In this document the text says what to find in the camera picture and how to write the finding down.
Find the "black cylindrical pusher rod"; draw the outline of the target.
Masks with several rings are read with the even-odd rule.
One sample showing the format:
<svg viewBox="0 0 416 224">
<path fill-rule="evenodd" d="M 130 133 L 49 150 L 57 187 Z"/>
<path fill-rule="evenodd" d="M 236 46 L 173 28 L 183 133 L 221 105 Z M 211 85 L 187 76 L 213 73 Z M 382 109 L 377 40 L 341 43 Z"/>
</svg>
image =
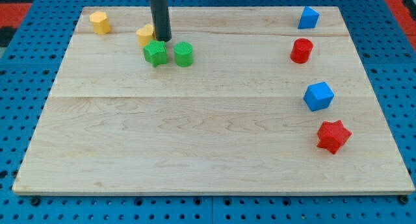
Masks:
<svg viewBox="0 0 416 224">
<path fill-rule="evenodd" d="M 172 39 L 168 0 L 149 0 L 155 36 L 158 41 L 169 42 Z"/>
</svg>

